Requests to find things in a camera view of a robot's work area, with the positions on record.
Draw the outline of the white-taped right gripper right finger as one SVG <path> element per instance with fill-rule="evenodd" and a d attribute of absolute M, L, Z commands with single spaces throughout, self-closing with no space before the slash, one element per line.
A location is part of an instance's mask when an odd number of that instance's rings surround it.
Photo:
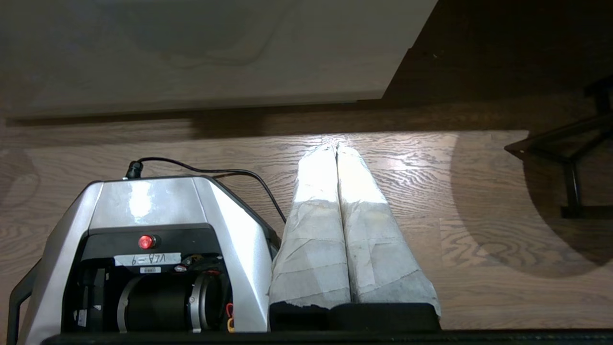
<path fill-rule="evenodd" d="M 425 303 L 442 314 L 431 280 L 359 152 L 337 147 L 340 209 L 355 303 Z"/>

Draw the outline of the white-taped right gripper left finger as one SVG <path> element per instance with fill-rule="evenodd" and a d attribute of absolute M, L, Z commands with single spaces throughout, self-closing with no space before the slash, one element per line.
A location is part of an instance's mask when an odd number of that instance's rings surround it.
<path fill-rule="evenodd" d="M 298 162 L 269 302 L 331 309 L 350 301 L 336 151 L 320 146 Z"/>

